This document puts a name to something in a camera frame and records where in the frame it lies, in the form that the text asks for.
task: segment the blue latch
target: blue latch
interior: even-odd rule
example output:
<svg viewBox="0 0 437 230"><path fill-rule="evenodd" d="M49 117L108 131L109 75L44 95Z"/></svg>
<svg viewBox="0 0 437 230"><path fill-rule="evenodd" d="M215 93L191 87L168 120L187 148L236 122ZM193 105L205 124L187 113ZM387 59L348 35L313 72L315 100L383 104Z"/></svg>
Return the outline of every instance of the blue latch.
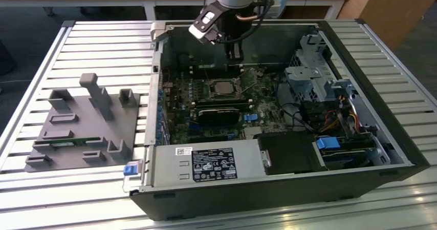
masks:
<svg viewBox="0 0 437 230"><path fill-rule="evenodd" d="M259 114L244 115L244 121L251 122L259 119Z"/></svg>
<svg viewBox="0 0 437 230"><path fill-rule="evenodd" d="M321 137L316 140L316 144L320 150L340 148L340 143L336 137Z"/></svg>
<svg viewBox="0 0 437 230"><path fill-rule="evenodd" d="M139 174L139 165L128 164L127 166L124 166L123 174L124 174L124 176L137 175Z"/></svg>

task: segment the circuit board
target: circuit board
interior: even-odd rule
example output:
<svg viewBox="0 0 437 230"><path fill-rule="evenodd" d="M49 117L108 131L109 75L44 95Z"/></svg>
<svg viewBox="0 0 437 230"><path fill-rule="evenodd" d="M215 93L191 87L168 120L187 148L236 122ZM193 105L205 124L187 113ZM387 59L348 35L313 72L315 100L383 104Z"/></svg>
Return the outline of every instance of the circuit board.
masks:
<svg viewBox="0 0 437 230"><path fill-rule="evenodd" d="M276 103L273 73L265 74L264 70L263 67L244 67L235 78L192 79L189 74L175 78L167 85L172 86L167 90L171 144L252 139L259 133L287 130ZM217 106L225 106L229 112L244 104L249 108L235 111L239 115L236 124L203 127L197 115L205 111L195 105L203 102L217 102Z"/></svg>

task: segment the power supply label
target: power supply label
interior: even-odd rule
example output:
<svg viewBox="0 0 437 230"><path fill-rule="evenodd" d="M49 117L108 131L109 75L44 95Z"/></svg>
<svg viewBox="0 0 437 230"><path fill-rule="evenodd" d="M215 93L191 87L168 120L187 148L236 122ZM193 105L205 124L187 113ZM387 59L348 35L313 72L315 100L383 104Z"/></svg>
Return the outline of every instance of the power supply label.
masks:
<svg viewBox="0 0 437 230"><path fill-rule="evenodd" d="M237 178L232 148L192 151L195 182Z"/></svg>

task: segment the aluminum workbench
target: aluminum workbench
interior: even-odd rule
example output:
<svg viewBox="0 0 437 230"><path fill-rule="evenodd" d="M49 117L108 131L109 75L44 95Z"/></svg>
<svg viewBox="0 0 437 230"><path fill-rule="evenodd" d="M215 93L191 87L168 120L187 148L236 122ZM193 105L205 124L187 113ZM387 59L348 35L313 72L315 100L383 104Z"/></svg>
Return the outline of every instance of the aluminum workbench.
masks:
<svg viewBox="0 0 437 230"><path fill-rule="evenodd" d="M437 101L365 24L329 21L432 167L359 199L155 222L123 190L123 166L25 173L52 89L96 73L108 93L141 94L133 158L144 156L153 47L149 21L76 22L61 28L0 138L2 229L429 229L437 223ZM343 78L343 63L333 60Z"/></svg>

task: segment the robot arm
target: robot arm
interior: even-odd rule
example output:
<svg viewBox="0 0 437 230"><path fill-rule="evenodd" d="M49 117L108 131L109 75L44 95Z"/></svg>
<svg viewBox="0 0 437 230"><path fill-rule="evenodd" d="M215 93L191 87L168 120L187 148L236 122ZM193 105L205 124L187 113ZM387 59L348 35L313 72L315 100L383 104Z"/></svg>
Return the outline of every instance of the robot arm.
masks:
<svg viewBox="0 0 437 230"><path fill-rule="evenodd" d="M239 63L244 59L243 40L259 29L271 7L280 6L284 2L280 0L208 1L209 5L203 9L189 27L189 32L203 43L224 44L228 61Z"/></svg>

